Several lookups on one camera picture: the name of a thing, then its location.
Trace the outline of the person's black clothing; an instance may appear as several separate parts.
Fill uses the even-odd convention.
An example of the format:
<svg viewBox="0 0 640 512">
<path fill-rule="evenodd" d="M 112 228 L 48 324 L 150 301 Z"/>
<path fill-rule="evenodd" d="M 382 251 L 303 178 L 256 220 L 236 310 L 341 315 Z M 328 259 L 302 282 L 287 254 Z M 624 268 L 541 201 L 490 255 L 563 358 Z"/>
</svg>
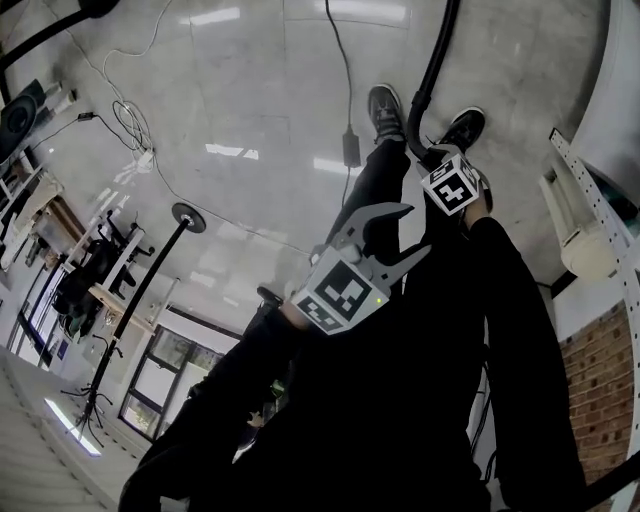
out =
<svg viewBox="0 0 640 512">
<path fill-rule="evenodd" d="M 182 406 L 123 487 L 118 512 L 415 510 L 489 512 L 466 433 L 490 381 L 496 476 L 516 512 L 576 512 L 586 489 L 566 373 L 494 374 L 465 220 L 427 208 L 431 252 L 390 302 L 348 332 L 315 330 L 255 409 Z"/>
</svg>

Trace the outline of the black framed window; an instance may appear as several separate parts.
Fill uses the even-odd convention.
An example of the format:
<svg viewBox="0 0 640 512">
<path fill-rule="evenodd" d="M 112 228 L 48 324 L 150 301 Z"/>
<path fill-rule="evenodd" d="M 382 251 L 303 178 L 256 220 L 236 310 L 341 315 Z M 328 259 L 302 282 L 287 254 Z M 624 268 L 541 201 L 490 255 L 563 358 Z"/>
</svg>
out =
<svg viewBox="0 0 640 512">
<path fill-rule="evenodd" d="M 148 441 L 164 434 L 188 393 L 238 341 L 212 330 L 202 343 L 164 326 L 156 328 L 133 374 L 119 418 Z"/>
</svg>

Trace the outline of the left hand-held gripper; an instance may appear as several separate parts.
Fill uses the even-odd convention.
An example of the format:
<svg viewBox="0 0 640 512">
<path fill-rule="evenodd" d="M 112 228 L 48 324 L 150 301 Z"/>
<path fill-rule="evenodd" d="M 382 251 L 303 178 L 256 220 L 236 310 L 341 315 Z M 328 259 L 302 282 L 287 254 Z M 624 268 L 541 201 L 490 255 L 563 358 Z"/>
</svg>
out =
<svg viewBox="0 0 640 512">
<path fill-rule="evenodd" d="M 391 263 L 361 254 L 369 239 L 369 227 L 378 221 L 399 220 L 412 205 L 383 202 L 358 208 L 331 240 L 311 256 L 311 269 L 291 297 L 295 308 L 327 335 L 354 328 L 384 307 L 391 287 L 420 263 L 432 245 L 415 245 Z"/>
</svg>

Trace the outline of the person's left forearm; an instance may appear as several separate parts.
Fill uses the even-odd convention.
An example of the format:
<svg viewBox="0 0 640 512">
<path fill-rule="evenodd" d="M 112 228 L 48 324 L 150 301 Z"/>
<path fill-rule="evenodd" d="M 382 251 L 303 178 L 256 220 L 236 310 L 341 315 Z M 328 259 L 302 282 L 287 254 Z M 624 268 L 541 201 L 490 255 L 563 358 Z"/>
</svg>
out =
<svg viewBox="0 0 640 512">
<path fill-rule="evenodd" d="M 315 339 L 315 330 L 290 301 L 262 310 L 240 341 L 190 390 L 185 406 L 224 416 L 255 409 L 303 345 Z"/>
</svg>

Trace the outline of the white shelving rack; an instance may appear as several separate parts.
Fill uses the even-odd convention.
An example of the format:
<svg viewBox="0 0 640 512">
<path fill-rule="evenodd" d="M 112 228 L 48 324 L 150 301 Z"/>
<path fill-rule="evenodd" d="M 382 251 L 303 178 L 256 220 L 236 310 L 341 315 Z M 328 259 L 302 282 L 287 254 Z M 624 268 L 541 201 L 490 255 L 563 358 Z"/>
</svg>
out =
<svg viewBox="0 0 640 512">
<path fill-rule="evenodd" d="M 575 134 L 549 142 L 571 173 L 613 257 L 632 348 L 633 415 L 626 459 L 591 484 L 588 507 L 640 512 L 640 0 L 604 0 L 604 32 L 579 89 Z"/>
</svg>

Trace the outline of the black pole stand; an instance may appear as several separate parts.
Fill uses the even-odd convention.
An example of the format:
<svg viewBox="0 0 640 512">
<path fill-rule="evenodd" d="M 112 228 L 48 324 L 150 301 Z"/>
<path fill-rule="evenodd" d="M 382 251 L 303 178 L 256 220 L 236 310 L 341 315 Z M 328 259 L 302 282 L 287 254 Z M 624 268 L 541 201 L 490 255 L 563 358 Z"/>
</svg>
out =
<svg viewBox="0 0 640 512">
<path fill-rule="evenodd" d="M 72 433 L 76 441 L 82 445 L 92 456 L 96 456 L 98 451 L 94 448 L 89 449 L 83 442 L 86 440 L 84 431 L 88 430 L 91 436 L 95 439 L 100 447 L 103 447 L 102 442 L 96 437 L 91 427 L 91 417 L 96 415 L 96 420 L 101 425 L 101 420 L 97 409 L 97 399 L 99 396 L 105 397 L 103 393 L 99 393 L 101 381 L 106 373 L 110 360 L 113 354 L 118 349 L 118 344 L 121 337 L 129 325 L 130 321 L 134 317 L 134 313 L 142 297 L 147 291 L 153 278 L 156 276 L 161 265 L 164 263 L 167 256 L 170 254 L 180 237 L 185 231 L 191 233 L 200 234 L 206 230 L 206 222 L 201 214 L 192 206 L 186 203 L 175 203 L 172 206 L 172 215 L 174 220 L 178 223 L 178 227 L 171 235 L 167 243 L 162 248 L 159 255 L 155 258 L 150 268 L 147 270 L 143 280 L 138 285 L 135 293 L 126 308 L 121 312 L 119 323 L 117 324 L 110 341 L 107 343 L 107 349 L 105 350 L 99 365 L 95 371 L 94 377 L 87 388 L 83 388 L 79 393 L 73 393 L 69 391 L 63 391 L 63 394 L 75 397 L 86 397 L 86 403 L 82 414 L 76 420 L 75 425 L 72 428 L 68 428 L 67 431 Z"/>
</svg>

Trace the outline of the person's right forearm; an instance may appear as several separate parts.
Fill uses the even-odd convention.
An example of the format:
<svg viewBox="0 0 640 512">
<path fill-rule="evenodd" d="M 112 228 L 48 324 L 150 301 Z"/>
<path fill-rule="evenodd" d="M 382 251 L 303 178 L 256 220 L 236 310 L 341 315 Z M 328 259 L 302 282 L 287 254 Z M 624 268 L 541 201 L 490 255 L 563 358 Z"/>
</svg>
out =
<svg viewBox="0 0 640 512">
<path fill-rule="evenodd" d="M 467 208 L 464 220 L 480 266 L 494 374 L 512 379 L 562 375 L 552 322 L 520 252 L 482 200 Z"/>
</svg>

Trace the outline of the black round backpack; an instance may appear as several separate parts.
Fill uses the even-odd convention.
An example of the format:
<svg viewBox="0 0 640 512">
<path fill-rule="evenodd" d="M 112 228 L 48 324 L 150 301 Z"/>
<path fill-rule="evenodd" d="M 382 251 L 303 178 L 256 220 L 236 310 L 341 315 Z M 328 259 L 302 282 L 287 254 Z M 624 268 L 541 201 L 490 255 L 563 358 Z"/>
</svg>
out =
<svg viewBox="0 0 640 512">
<path fill-rule="evenodd" d="M 47 95 L 35 79 L 0 112 L 0 165 L 23 146 L 35 127 L 46 117 Z"/>
</svg>

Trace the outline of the person's shoe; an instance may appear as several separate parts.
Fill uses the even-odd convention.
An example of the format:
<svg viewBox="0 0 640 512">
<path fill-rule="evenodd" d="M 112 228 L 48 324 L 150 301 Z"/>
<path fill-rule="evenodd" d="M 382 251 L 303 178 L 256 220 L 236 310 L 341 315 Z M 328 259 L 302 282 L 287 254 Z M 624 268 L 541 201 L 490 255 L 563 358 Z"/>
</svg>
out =
<svg viewBox="0 0 640 512">
<path fill-rule="evenodd" d="M 401 104 L 390 85 L 378 84 L 371 88 L 367 109 L 375 131 L 375 145 L 385 141 L 406 142 Z"/>
<path fill-rule="evenodd" d="M 479 139 L 485 125 L 484 111 L 476 106 L 468 107 L 455 117 L 438 143 L 456 146 L 465 153 Z"/>
</svg>

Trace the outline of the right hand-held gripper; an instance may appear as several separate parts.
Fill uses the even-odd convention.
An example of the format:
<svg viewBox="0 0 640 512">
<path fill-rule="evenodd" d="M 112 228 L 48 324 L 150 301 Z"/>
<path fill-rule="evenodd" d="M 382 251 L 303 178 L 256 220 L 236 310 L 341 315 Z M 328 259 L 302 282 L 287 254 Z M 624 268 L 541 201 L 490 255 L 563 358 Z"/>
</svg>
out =
<svg viewBox="0 0 640 512">
<path fill-rule="evenodd" d="M 483 191 L 487 209 L 492 212 L 493 197 L 486 176 L 474 167 L 461 150 L 452 144 L 435 144 L 427 156 L 441 156 L 437 168 L 430 170 L 423 160 L 419 163 L 421 185 L 431 200 L 448 216 L 460 213 L 476 201 Z"/>
</svg>

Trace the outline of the person's right shoe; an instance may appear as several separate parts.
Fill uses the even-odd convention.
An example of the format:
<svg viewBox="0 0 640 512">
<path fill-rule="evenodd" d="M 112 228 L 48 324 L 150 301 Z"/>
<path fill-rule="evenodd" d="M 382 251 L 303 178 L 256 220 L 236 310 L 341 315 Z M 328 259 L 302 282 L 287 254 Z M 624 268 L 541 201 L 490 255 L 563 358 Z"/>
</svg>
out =
<svg viewBox="0 0 640 512">
<path fill-rule="evenodd" d="M 465 153 L 479 139 L 485 125 L 484 111 L 476 106 L 468 107 L 455 117 L 438 143 L 456 146 Z"/>
</svg>

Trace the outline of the person's left shoe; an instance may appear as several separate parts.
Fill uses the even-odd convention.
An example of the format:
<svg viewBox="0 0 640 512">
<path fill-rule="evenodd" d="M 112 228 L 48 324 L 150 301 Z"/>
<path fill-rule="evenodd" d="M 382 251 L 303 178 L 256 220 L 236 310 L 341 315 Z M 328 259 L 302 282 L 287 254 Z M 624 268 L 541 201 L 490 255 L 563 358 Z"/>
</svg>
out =
<svg viewBox="0 0 640 512">
<path fill-rule="evenodd" d="M 378 84 L 371 88 L 367 109 L 375 131 L 375 145 L 385 141 L 406 142 L 401 104 L 390 85 Z"/>
</svg>

